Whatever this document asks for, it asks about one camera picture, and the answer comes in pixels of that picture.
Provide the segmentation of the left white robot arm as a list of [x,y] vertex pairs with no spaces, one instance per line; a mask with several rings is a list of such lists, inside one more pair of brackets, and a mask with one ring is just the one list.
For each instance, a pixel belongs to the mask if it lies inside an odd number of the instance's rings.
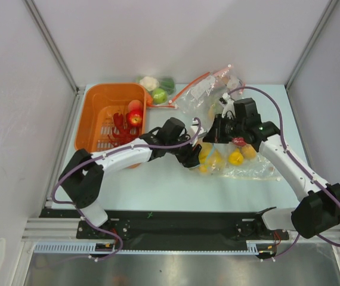
[[197,144],[203,132],[195,117],[190,130],[174,117],[162,127],[152,129],[133,141],[107,151],[89,153],[80,149],[74,153],[62,171],[55,190],[62,188],[80,215],[90,224],[89,231],[97,238],[110,233],[107,212],[98,202],[101,184],[106,175],[146,163],[170,153],[186,168],[199,165],[201,146]]

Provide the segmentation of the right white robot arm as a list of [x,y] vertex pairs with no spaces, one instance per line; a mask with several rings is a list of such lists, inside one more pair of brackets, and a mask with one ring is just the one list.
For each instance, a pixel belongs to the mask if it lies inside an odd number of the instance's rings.
[[243,138],[282,175],[294,191],[299,204],[293,209],[275,207],[261,212],[255,234],[270,238],[276,229],[296,231],[312,238],[340,224],[340,184],[331,185],[313,172],[289,148],[282,132],[273,122],[263,122],[252,98],[233,103],[233,111],[216,114],[204,142],[228,144]]

